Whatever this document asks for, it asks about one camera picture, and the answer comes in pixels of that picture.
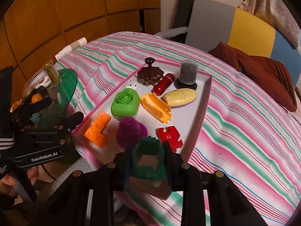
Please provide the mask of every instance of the human hand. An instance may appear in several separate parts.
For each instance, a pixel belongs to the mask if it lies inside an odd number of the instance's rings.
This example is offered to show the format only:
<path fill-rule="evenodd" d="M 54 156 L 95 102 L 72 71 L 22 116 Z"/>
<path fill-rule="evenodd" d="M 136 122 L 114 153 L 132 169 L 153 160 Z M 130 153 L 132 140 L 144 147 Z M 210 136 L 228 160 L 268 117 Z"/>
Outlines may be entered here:
<path fill-rule="evenodd" d="M 27 171 L 27 176 L 31 181 L 31 184 L 35 184 L 39 178 L 39 167 L 32 167 Z M 6 174 L 3 179 L 0 180 L 0 192 L 7 194 L 11 197 L 16 197 L 17 192 L 13 186 L 17 185 L 17 179 L 10 173 Z"/>

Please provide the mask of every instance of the tablecloth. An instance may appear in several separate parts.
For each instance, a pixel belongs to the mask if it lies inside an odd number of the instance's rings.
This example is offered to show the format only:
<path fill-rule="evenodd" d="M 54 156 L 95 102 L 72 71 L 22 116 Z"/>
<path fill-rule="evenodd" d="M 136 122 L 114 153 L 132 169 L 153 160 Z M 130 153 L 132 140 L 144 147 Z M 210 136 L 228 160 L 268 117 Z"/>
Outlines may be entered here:
<path fill-rule="evenodd" d="M 215 57 L 156 36 L 119 32 L 94 40 L 56 63 L 77 72 L 70 111 L 88 116 L 144 59 L 179 64 L 192 60 L 212 75 L 203 127 L 189 163 L 201 171 L 222 170 L 270 226 L 284 225 L 301 200 L 301 122 L 245 75 Z M 84 147 L 79 153 L 96 169 Z M 148 225 L 180 225 L 182 193 L 163 201 L 144 192 L 118 193 Z M 205 193 L 206 224 L 210 224 Z"/>

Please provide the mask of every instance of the orange puzzle piece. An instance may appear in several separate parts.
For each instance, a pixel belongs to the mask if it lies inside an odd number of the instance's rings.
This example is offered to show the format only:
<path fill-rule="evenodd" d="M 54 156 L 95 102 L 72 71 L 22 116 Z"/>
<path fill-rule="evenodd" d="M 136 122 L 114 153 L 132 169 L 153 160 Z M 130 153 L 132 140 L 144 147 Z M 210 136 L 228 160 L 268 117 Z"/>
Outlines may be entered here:
<path fill-rule="evenodd" d="M 107 137 L 101 132 L 106 128 L 111 120 L 105 112 L 101 112 L 94 122 L 91 122 L 91 127 L 85 132 L 84 136 L 95 143 L 98 147 L 104 148 L 106 146 Z"/>

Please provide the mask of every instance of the purple mesh toy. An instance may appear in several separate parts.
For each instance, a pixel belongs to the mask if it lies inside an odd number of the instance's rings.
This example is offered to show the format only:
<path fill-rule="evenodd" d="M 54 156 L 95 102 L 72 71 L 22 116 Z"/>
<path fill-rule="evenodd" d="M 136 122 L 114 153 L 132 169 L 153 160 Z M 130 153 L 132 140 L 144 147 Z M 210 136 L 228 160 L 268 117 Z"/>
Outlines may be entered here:
<path fill-rule="evenodd" d="M 139 138 L 144 137 L 147 137 L 146 127 L 133 117 L 126 116 L 119 122 L 116 141 L 121 148 L 125 149 L 129 142 L 138 143 Z"/>

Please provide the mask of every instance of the red bottle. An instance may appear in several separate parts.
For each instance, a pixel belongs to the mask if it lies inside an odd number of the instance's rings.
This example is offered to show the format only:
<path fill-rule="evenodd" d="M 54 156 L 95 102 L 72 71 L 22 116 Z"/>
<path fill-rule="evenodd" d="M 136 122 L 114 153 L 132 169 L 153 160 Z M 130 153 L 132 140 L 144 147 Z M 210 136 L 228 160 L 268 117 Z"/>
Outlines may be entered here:
<path fill-rule="evenodd" d="M 153 87 L 152 92 L 157 96 L 161 96 L 166 88 L 168 88 L 175 80 L 175 76 L 172 73 L 166 74 L 161 80 Z"/>

